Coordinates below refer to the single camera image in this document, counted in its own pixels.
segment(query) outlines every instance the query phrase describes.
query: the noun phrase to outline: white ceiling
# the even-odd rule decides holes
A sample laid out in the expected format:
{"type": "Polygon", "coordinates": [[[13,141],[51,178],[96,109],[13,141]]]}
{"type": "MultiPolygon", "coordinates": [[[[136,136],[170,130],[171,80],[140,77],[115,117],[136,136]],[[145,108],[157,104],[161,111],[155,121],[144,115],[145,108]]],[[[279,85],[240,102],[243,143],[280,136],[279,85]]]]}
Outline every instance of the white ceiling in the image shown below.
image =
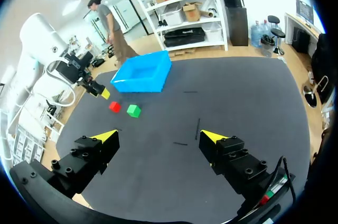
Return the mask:
{"type": "Polygon", "coordinates": [[[0,15],[0,78],[5,68],[16,68],[20,54],[21,42],[19,32],[22,24],[34,13],[42,13],[56,29],[60,29],[75,17],[84,17],[88,12],[89,0],[81,0],[76,11],[62,16],[67,3],[76,0],[8,0],[0,15]]]}

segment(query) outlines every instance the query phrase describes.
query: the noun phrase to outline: black table surface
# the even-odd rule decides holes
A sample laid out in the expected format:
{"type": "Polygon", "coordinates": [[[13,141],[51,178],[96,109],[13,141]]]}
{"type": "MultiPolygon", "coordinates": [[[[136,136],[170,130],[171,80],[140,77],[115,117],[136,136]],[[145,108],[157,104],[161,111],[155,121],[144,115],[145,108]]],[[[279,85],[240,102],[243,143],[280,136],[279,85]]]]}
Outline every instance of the black table surface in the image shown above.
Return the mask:
{"type": "MultiPolygon", "coordinates": [[[[109,100],[85,94],[57,142],[60,157],[73,141],[117,128],[120,149],[103,175],[82,195],[93,209],[126,219],[221,223],[236,216],[244,199],[226,179],[216,176],[195,140],[196,127],[236,135],[272,172],[281,155],[296,175],[300,193],[309,165],[309,132],[296,82],[281,60],[215,58],[173,62],[161,93],[121,94],[110,80],[97,81],[109,100]],[[109,110],[112,101],[120,113],[109,110]],[[139,118],[126,111],[141,109],[139,118]]],[[[280,201],[286,209],[288,192],[280,201]]]]}

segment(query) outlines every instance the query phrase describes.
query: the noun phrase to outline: bottle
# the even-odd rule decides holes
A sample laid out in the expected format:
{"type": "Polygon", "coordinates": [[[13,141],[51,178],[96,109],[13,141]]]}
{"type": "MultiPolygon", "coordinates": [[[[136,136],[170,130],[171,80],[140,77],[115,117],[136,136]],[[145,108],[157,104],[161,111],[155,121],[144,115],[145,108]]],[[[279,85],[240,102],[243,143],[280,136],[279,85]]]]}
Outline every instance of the bottle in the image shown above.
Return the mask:
{"type": "Polygon", "coordinates": [[[261,24],[261,28],[262,28],[262,36],[263,35],[270,35],[271,29],[268,26],[266,20],[264,20],[264,23],[261,24]]]}
{"type": "Polygon", "coordinates": [[[254,47],[261,47],[260,38],[262,36],[262,28],[259,25],[259,22],[256,21],[256,24],[251,27],[251,45],[254,47]]]}

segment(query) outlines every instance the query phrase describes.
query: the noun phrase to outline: monitor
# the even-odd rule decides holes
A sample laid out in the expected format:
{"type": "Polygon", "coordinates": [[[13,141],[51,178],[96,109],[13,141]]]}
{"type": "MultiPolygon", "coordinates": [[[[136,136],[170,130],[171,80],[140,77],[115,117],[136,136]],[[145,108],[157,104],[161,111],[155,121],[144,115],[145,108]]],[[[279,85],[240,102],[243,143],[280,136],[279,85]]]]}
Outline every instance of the monitor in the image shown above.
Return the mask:
{"type": "Polygon", "coordinates": [[[296,0],[296,14],[313,24],[313,7],[305,2],[296,0]]]}

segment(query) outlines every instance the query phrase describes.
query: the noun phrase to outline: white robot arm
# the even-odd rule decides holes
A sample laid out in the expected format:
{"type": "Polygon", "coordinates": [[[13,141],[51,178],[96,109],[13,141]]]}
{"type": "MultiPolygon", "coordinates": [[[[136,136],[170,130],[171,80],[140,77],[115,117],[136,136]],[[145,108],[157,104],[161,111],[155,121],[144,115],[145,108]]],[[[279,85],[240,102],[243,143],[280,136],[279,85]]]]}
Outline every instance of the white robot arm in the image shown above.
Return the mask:
{"type": "MultiPolygon", "coordinates": [[[[22,54],[17,73],[4,97],[6,99],[7,121],[1,121],[0,124],[1,131],[4,131],[4,127],[6,127],[6,138],[8,135],[15,135],[18,117],[30,95],[42,96],[53,105],[71,106],[75,101],[75,93],[70,84],[77,83],[94,96],[105,94],[106,99],[109,97],[106,88],[97,84],[87,70],[92,56],[89,54],[86,61],[82,61],[74,55],[67,54],[68,45],[40,13],[33,14],[26,20],[20,31],[20,39],[22,54]],[[55,69],[65,80],[52,74],[55,69]],[[34,92],[33,87],[44,72],[69,87],[73,95],[72,102],[68,104],[58,103],[49,97],[34,92]]],[[[10,161],[11,153],[8,144],[6,145],[7,140],[5,140],[4,135],[1,135],[1,141],[2,159],[10,161]]]]}

